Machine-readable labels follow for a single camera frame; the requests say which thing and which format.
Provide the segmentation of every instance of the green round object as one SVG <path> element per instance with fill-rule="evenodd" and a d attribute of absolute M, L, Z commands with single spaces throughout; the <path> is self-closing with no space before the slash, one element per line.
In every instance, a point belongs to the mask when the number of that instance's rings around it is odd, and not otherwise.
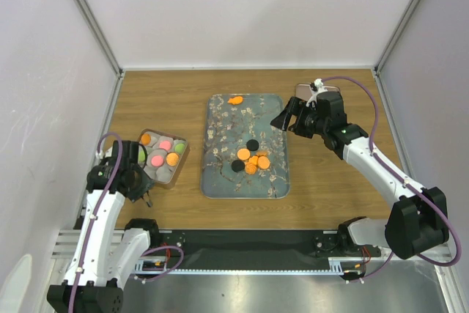
<path fill-rule="evenodd" d="M 179 143 L 179 144 L 176 144 L 176 146 L 174 146 L 174 151 L 176 153 L 182 154 L 182 152 L 184 152 L 184 148 L 185 148 L 185 144 Z"/>
<path fill-rule="evenodd" d="M 143 150 L 139 150 L 139 163 L 143 163 L 145 161 L 145 152 Z"/>

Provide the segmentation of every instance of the white backdrop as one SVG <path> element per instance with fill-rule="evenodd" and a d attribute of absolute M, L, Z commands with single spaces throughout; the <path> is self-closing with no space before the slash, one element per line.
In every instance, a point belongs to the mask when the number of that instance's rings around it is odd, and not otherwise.
<path fill-rule="evenodd" d="M 409 0 L 88 0 L 132 67 L 375 65 Z"/>
<path fill-rule="evenodd" d="M 73 0 L 0 6 L 0 287 L 31 254 L 29 313 L 58 231 L 75 222 L 116 78 Z"/>
<path fill-rule="evenodd" d="M 438 186 L 462 240 L 457 266 L 469 297 L 468 0 L 422 0 L 383 83 L 417 179 Z"/>

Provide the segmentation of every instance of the pink disc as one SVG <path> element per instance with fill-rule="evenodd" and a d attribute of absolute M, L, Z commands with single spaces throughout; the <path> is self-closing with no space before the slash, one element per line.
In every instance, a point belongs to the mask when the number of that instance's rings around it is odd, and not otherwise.
<path fill-rule="evenodd" d="M 164 163 L 164 159 L 161 155 L 155 155 L 152 158 L 152 166 L 154 166 L 155 168 L 158 168 L 159 166 L 162 166 L 163 163 Z"/>
<path fill-rule="evenodd" d="M 162 141 L 160 143 L 160 148 L 165 151 L 169 151 L 171 149 L 171 142 L 170 141 Z"/>

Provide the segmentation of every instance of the gray tray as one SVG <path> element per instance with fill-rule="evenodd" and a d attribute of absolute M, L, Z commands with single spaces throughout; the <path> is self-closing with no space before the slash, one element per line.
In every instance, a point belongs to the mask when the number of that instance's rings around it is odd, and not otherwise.
<path fill-rule="evenodd" d="M 201 189 L 205 196 L 223 198 L 283 198 L 290 190 L 287 134 L 270 126 L 283 110 L 278 95 L 241 95 L 240 105 L 228 104 L 237 95 L 213 95 L 207 104 Z M 236 153 L 250 139 L 267 150 L 270 168 L 254 175 L 232 171 Z"/>

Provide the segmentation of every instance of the gray floor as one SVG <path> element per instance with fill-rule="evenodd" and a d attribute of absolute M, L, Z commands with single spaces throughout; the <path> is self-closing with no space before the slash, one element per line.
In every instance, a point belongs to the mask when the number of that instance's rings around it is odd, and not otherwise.
<path fill-rule="evenodd" d="M 129 280 L 124 313 L 447 312 L 435 269 L 392 262 L 365 284 L 335 276 L 169 275 Z"/>

